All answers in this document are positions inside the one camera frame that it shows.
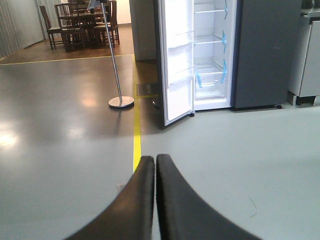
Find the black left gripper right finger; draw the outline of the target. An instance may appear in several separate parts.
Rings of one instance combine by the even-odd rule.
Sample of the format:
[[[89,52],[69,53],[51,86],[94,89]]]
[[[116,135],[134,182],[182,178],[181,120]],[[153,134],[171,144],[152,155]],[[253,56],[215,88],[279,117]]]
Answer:
[[[156,157],[156,204],[163,240],[257,240],[205,202],[169,154]]]

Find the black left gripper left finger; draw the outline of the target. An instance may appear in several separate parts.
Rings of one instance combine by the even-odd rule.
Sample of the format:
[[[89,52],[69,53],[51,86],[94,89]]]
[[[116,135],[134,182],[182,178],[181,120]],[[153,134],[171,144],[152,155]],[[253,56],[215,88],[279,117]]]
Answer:
[[[155,195],[155,162],[142,156],[122,191],[96,218],[68,240],[150,240]]]

